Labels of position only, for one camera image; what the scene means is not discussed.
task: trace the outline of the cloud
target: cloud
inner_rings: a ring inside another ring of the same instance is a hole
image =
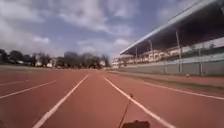
[[[91,52],[94,54],[107,54],[111,58],[118,56],[119,52],[130,45],[129,39],[118,38],[113,41],[103,38],[82,40],[77,43],[79,53]]]
[[[38,11],[29,8],[25,1],[1,0],[0,17],[8,20],[43,22],[43,18],[40,17]]]
[[[201,0],[166,0],[164,3],[164,8],[158,11],[157,17],[161,22],[166,22],[178,13],[184,11],[185,9],[191,7],[195,3]]]
[[[102,31],[114,36],[131,35],[133,28],[124,25],[124,22],[110,24],[111,15],[106,15],[106,11],[117,17],[130,18],[137,10],[135,4],[129,0],[107,0],[107,4],[111,5],[107,10],[101,5],[102,2],[105,0],[61,0],[57,5],[60,8],[59,17],[69,24],[93,31]]]
[[[4,20],[0,20],[0,47],[7,50],[20,50],[31,54],[44,52],[50,55],[62,55],[63,50],[56,48],[47,37],[41,37],[14,27]]]
[[[138,13],[138,2],[135,0],[107,0],[108,10],[120,18],[132,18]]]
[[[107,18],[99,2],[99,0],[63,0],[59,16],[76,26],[104,30]]]

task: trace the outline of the pole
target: pole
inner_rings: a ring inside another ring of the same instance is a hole
[[[138,62],[137,62],[137,59],[138,59],[138,48],[136,47],[136,48],[135,48],[135,62],[136,62],[136,63],[138,63]]]
[[[152,58],[153,58],[153,61],[154,61],[155,59],[154,59],[154,51],[153,51],[153,48],[152,48],[152,41],[150,40],[149,43],[150,43],[150,51],[152,53],[152,56],[153,56]]]
[[[182,74],[182,50],[180,47],[180,40],[179,40],[179,34],[178,31],[176,30],[176,39],[177,39],[177,47],[179,49],[179,74]]]
[[[132,99],[132,98],[133,98],[133,95],[132,95],[132,94],[130,94],[130,99],[129,99],[128,104],[127,104],[127,106],[126,106],[126,108],[125,108],[125,110],[124,110],[124,114],[123,114],[123,116],[122,116],[122,118],[121,118],[121,121],[120,121],[120,123],[119,123],[118,128],[121,128],[121,126],[122,126],[122,123],[123,123],[124,117],[125,117],[125,115],[127,114],[128,107],[129,107],[129,105],[131,104],[131,99]]]
[[[198,62],[199,62],[199,74],[202,75],[202,65],[201,65],[201,49],[198,50]]]

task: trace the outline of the sky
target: sky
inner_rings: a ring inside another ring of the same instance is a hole
[[[0,48],[111,58],[198,0],[0,0]]]

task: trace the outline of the running track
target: running track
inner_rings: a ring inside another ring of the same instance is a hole
[[[0,128],[117,128],[129,99],[124,122],[148,121],[150,128],[224,128],[224,97],[97,70],[0,74]]]

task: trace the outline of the grandstand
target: grandstand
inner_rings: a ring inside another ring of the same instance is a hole
[[[119,70],[224,74],[224,0],[202,0],[156,28],[114,61]]]

